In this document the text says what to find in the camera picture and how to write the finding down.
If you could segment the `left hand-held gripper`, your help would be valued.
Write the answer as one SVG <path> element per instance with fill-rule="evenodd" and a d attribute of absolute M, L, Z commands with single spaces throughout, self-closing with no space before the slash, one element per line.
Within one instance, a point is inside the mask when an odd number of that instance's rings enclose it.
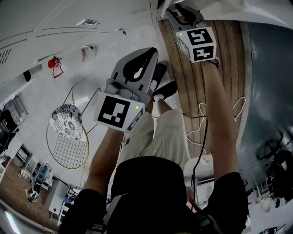
<path fill-rule="evenodd" d="M 151 101 L 148 95 L 158 61 L 156 48 L 143 48 L 124 56 L 114 67 L 106 88 L 99 92 L 94 121 L 130 132 Z"/>

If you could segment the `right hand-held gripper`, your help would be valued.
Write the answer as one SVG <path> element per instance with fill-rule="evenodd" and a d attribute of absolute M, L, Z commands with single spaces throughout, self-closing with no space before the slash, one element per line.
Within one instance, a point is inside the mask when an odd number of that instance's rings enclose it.
<path fill-rule="evenodd" d="M 175 35 L 179 48 L 191 62 L 202 62 L 216 58 L 216 39 L 211 27 L 202 22 L 202 14 L 185 5 L 177 6 L 178 12 L 167 9 L 165 12 Z"/>

